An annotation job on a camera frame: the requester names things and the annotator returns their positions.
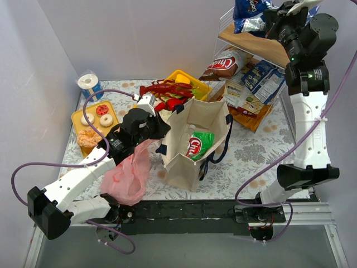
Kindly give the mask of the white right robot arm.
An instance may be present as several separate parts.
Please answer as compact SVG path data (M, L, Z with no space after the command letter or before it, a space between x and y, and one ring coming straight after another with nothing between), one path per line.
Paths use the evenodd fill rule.
M326 110L330 89L324 57L336 42L338 22L321 13L308 18L319 1L287 1L263 12L266 38L281 42L289 62L285 68L288 95L298 142L293 164L280 164L277 179L258 194L265 207L277 207L302 189L337 179L327 151Z

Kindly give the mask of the beige canvas tote bag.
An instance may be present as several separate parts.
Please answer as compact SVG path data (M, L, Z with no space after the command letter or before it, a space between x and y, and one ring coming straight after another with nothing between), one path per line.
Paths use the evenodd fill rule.
M209 163L217 164L225 157L232 115L223 101L191 99L176 105L166 123L171 129L156 151L166 169L165 184L195 192Z

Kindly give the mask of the clear drink bottle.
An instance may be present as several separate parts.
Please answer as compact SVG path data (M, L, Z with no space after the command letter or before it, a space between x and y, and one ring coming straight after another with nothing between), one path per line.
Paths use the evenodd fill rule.
M189 149L190 138L195 131L195 125L189 125L188 129L182 134L179 147L177 149L178 154L186 155Z

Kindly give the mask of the pink plastic bag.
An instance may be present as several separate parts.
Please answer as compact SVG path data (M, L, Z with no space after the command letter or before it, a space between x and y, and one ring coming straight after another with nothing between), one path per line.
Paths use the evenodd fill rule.
M123 205L133 206L141 201L151 167L148 150L151 143L153 140L144 141L135 148L133 155L104 174L100 186L102 194L109 194Z

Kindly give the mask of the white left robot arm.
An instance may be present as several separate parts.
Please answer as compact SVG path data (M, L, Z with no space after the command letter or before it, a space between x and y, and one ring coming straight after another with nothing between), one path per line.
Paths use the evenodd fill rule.
M136 146L146 140L164 138L170 128L159 114L131 109L122 123L109 131L107 139L101 140L81 162L82 167L70 170L43 189L35 186L28 192L28 215L50 240L61 236L75 223L96 218L115 222L119 203L109 194L81 201L76 197L98 177L131 156Z

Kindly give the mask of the green Chula chips bag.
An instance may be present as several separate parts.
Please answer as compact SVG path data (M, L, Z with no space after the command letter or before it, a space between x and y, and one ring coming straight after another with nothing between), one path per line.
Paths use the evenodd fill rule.
M215 135L211 132L197 132L194 131L186 157L198 161L204 154L213 146Z

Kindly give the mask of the blue Doritos chips bag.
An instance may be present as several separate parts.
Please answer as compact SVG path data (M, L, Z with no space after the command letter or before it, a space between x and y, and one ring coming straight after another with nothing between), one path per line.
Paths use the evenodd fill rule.
M266 20L263 12L273 8L271 1L236 0L233 12L234 33L264 32Z

